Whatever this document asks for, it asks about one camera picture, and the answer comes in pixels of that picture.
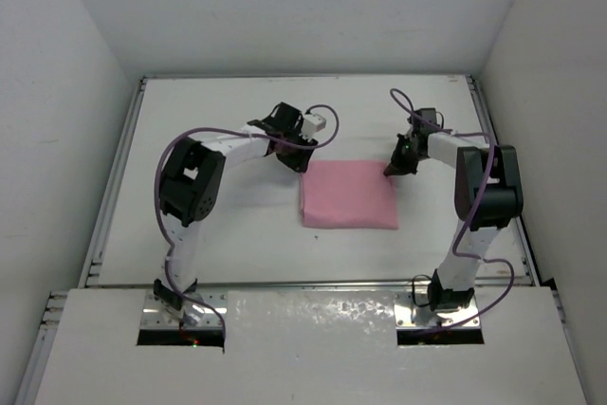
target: white table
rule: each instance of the white table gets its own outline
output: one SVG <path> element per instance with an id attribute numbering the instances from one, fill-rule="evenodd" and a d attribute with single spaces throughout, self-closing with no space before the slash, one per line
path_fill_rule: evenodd
<path id="1" fill-rule="evenodd" d="M 450 128 L 481 129 L 464 76 L 149 80 L 138 117 L 133 115 L 132 144 L 128 149 L 125 141 L 123 147 L 128 159 L 117 203 L 106 211 L 109 230 L 91 248 L 99 277 L 89 284 L 148 285 L 158 275 L 167 245 L 154 218 L 154 173 L 166 144 L 184 130 L 238 128 L 266 116 L 279 101 L 300 109 L 328 103 L 340 113 L 340 135 L 312 159 L 387 162 L 396 134 L 408 129 L 407 115 L 388 95 L 391 87 L 407 92 L 416 107 L 440 110 Z M 323 114 L 329 119 L 328 136 L 333 122 Z M 272 156 L 245 163 L 224 175 L 217 205 L 204 222 L 208 236 L 199 243 L 199 281 L 368 282 L 432 274 L 456 227 L 454 176 L 453 169 L 427 160 L 418 175 L 397 177 L 398 231 L 312 230 L 300 222 L 299 177 Z M 500 233 L 487 257 L 506 257 L 518 280 L 528 283 L 515 228 L 511 223 Z M 479 278 L 504 279 L 507 274 L 502 265 L 482 265 Z"/>
<path id="2" fill-rule="evenodd" d="M 388 291 L 231 292 L 225 355 L 136 346 L 144 294 L 69 293 L 36 405 L 585 403 L 548 288 L 513 289 L 485 344 L 407 347 Z"/>

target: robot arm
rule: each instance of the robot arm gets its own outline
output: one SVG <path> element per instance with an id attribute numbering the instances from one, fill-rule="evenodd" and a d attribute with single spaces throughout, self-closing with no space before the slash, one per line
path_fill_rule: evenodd
<path id="1" fill-rule="evenodd" d="M 167 232 L 175 242 L 170 272 L 179 290 L 188 293 L 196 288 L 193 261 L 200 235 L 198 222 L 211 213 L 223 173 L 249 159 L 270 154 L 296 173 L 304 173 L 313 149 L 284 146 L 272 138 L 313 147 L 318 145 L 314 134 L 325 125 L 326 120 L 317 114 L 303 114 L 280 103 L 266 118 L 243 126 L 238 131 L 241 137 L 226 135 L 204 142 L 185 137 L 175 145 L 162 169 L 159 205 Z M 174 293 L 164 266 L 155 280 L 154 292 L 173 310 L 181 311 L 183 300 Z"/>
<path id="2" fill-rule="evenodd" d="M 479 144 L 440 130 L 436 111 L 423 108 L 415 113 L 426 122 L 413 117 L 407 135 L 398 135 L 398 142 L 385 175 L 417 173 L 420 161 L 433 158 L 455 168 L 455 211 L 459 218 L 445 260 L 434 271 L 428 287 L 428 299 L 432 311 L 450 311 L 468 306 L 474 295 L 479 260 L 485 258 L 489 245 L 499 230 L 523 210 L 523 192 L 516 151 L 512 146 L 495 146 L 491 164 L 491 180 L 483 193 L 478 210 L 469 227 L 469 216 L 474 199 L 484 178 L 487 166 L 488 144 Z M 458 256 L 454 246 L 467 255 Z"/>

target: black bracket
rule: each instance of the black bracket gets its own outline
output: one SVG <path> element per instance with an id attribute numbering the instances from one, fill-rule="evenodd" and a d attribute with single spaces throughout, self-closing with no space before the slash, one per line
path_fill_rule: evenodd
<path id="1" fill-rule="evenodd" d="M 457 150 L 454 199 L 460 220 L 468 217 L 483 181 L 487 160 L 488 152 L 476 147 L 460 147 Z M 523 211 L 523 189 L 514 147 L 495 147 L 490 176 L 492 181 L 487 184 L 470 225 L 472 231 L 483 227 L 505 228 L 512 218 Z"/>
<path id="2" fill-rule="evenodd" d="M 438 127 L 434 108 L 421 108 L 415 113 Z M 384 175 L 415 175 L 419 162 L 428 158 L 428 136 L 436 130 L 413 116 L 409 117 L 409 123 L 412 128 L 407 135 L 396 135 L 398 142 Z"/>
<path id="3" fill-rule="evenodd" d="M 204 219 L 219 193 L 226 158 L 189 137 L 179 141 L 162 170 L 160 210 L 181 220 L 184 227 Z M 185 170 L 198 170 L 194 179 Z"/>
<path id="4" fill-rule="evenodd" d="M 315 139 L 304 139 L 300 133 L 304 124 L 302 112 L 281 102 L 276 105 L 269 116 L 262 120 L 252 120 L 249 125 L 261 128 L 270 137 L 283 139 L 293 144 L 302 146 L 316 146 L 318 142 Z M 276 157 L 288 168 L 296 173 L 305 173 L 312 157 L 313 149 L 302 150 L 293 147 L 284 146 L 275 141 L 271 141 L 267 148 L 268 154 L 276 154 Z"/>
<path id="5" fill-rule="evenodd" d="M 440 283 L 438 272 L 434 270 L 432 280 L 428 285 L 428 303 L 430 310 L 452 311 L 457 308 L 466 308 L 474 296 L 474 288 L 465 291 L 445 289 Z"/>

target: purple cable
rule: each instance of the purple cable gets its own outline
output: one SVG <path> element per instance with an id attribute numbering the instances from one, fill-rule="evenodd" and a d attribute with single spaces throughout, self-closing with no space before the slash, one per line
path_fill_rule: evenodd
<path id="1" fill-rule="evenodd" d="M 411 106 L 411 109 L 407 108 L 397 97 L 396 95 L 400 95 L 402 97 L 404 97 L 408 102 L 409 105 Z M 415 113 L 414 111 L 414 105 L 411 101 L 411 99 L 407 96 L 407 94 L 405 94 L 403 91 L 393 88 L 390 89 L 390 96 L 392 97 L 392 99 L 396 102 L 396 104 L 398 104 L 402 109 L 404 109 L 407 113 L 409 113 L 411 116 L 413 116 L 414 118 L 420 120 L 422 123 L 430 126 L 432 129 L 436 130 L 437 132 L 442 132 L 442 133 L 448 133 L 450 134 L 453 130 L 452 129 L 447 129 L 447 128 L 441 128 L 438 125 L 435 125 L 425 119 L 423 119 L 421 116 L 419 116 L 418 114 Z M 500 295 L 498 296 L 498 298 L 493 301 L 491 304 L 489 304 L 487 307 L 483 308 L 482 310 L 479 310 L 476 315 L 466 318 L 464 320 L 462 320 L 461 322 L 456 322 L 454 324 L 450 324 L 449 326 L 439 326 L 439 327 L 435 327 L 432 329 L 423 329 L 419 331 L 420 335 L 430 335 L 430 334 L 436 334 L 439 332 L 443 332 L 446 330 L 449 330 L 453 327 L 457 327 L 457 326 L 461 326 L 464 325 L 468 322 L 471 322 L 472 320 L 480 317 L 481 315 L 484 315 L 485 313 L 487 313 L 490 309 L 492 309 L 493 307 L 495 307 L 495 305 L 499 304 L 506 296 L 507 294 L 510 292 L 510 290 L 512 289 L 512 287 L 514 286 L 514 266 L 512 265 L 512 263 L 510 263 L 507 259 L 504 258 L 493 258 L 493 259 L 486 259 L 486 258 L 481 258 L 478 255 L 475 255 L 473 253 L 466 253 L 466 252 L 460 252 L 457 249 L 459 248 L 459 245 L 462 243 L 462 239 L 464 238 L 464 235 L 466 234 L 466 230 L 468 228 L 470 228 L 470 226 L 472 225 L 472 220 L 474 219 L 474 215 L 476 214 L 476 212 L 478 211 L 479 206 L 481 205 L 481 200 L 483 199 L 483 194 L 485 194 L 485 190 L 487 188 L 487 184 L 490 178 L 490 174 L 491 174 L 491 167 L 493 165 L 493 159 L 495 158 L 495 140 L 493 139 L 493 137 L 487 133 L 484 132 L 478 132 L 478 133 L 460 133 L 460 134 L 455 134 L 456 137 L 459 138 L 474 138 L 474 137 L 484 137 L 488 140 L 489 142 L 489 151 L 488 151 L 488 157 L 487 157 L 487 166 L 485 167 L 485 172 L 483 173 L 483 180 L 481 181 L 481 186 L 478 189 L 478 192 L 476 194 L 476 197 L 474 198 L 474 202 L 472 203 L 472 207 L 470 208 L 469 212 L 468 212 L 468 216 L 466 217 L 466 220 L 464 221 L 464 225 L 462 226 L 462 229 L 459 230 L 459 232 L 457 233 L 457 236 L 455 237 L 455 240 L 453 241 L 453 247 L 451 252 L 453 253 L 454 256 L 457 256 L 459 258 L 470 258 L 472 260 L 480 260 L 483 261 L 486 264 L 492 264 L 492 263 L 503 263 L 506 266 L 508 266 L 508 268 L 510 269 L 510 280 L 508 282 L 508 285 L 506 286 L 506 290 Z"/>
<path id="2" fill-rule="evenodd" d="M 176 138 L 174 138 L 169 143 L 169 145 L 164 149 L 162 154 L 160 155 L 160 160 L 158 161 L 158 165 L 156 166 L 156 174 L 154 177 L 154 213 L 156 215 L 156 222 L 158 223 L 158 227 L 160 228 L 160 233 L 162 234 L 162 237 L 164 237 L 164 239 L 169 243 L 169 250 L 167 251 L 166 259 L 164 261 L 164 273 L 166 275 L 167 282 L 169 283 L 169 286 L 173 290 L 173 293 L 176 294 L 178 297 L 180 297 L 184 301 L 189 301 L 191 303 L 198 304 L 198 305 L 201 305 L 202 307 L 208 308 L 212 313 L 215 314 L 215 316 L 221 322 L 221 328 L 222 328 L 222 334 L 223 334 L 224 340 L 226 339 L 226 322 L 225 322 L 224 318 L 221 316 L 221 314 L 219 312 L 217 312 L 217 310 L 212 305 L 205 303 L 202 299 L 196 299 L 191 296 L 187 296 L 183 291 L 181 291 L 177 287 L 175 281 L 173 280 L 173 276 L 171 275 L 171 256 L 173 255 L 173 250 L 175 249 L 175 242 L 173 241 L 173 239 L 171 239 L 171 236 L 169 236 L 169 232 L 167 232 L 167 229 L 164 226 L 164 223 L 162 222 L 162 211 L 160 209 L 160 179 L 162 177 L 162 167 L 164 166 L 164 163 L 165 163 L 167 157 L 169 156 L 169 154 L 171 153 L 171 151 L 173 150 L 175 145 L 179 141 L 184 139 L 185 137 L 188 137 L 189 135 L 193 135 L 196 133 L 215 133 L 215 134 L 220 134 L 220 135 L 233 135 L 233 136 L 239 137 L 239 138 L 264 138 L 264 139 L 269 139 L 272 142 L 275 142 L 277 144 L 281 144 L 283 146 L 292 147 L 294 149 L 301 149 L 301 150 L 306 150 L 306 151 L 319 149 L 321 147 L 326 146 L 330 142 L 332 142 L 333 139 L 335 139 L 335 137 L 338 135 L 338 131 L 340 130 L 340 117 L 338 116 L 337 111 L 332 106 L 329 106 L 328 104 L 314 104 L 314 105 L 310 106 L 309 108 L 307 108 L 306 112 L 309 113 L 311 110 L 316 109 L 316 108 L 324 108 L 324 109 L 328 109 L 329 111 L 331 111 L 331 114 L 333 114 L 333 116 L 335 118 L 335 130 L 333 131 L 333 135 L 331 135 L 331 137 L 327 141 L 317 144 L 315 146 L 303 146 L 300 144 L 293 144 L 291 142 L 285 141 L 284 139 L 271 137 L 269 135 L 264 135 L 261 133 L 249 134 L 249 133 L 243 133 L 243 132 L 236 132 L 233 130 L 227 130 L 224 128 L 197 127 L 197 128 L 188 130 L 186 132 L 183 132 L 182 134 L 180 134 Z"/>

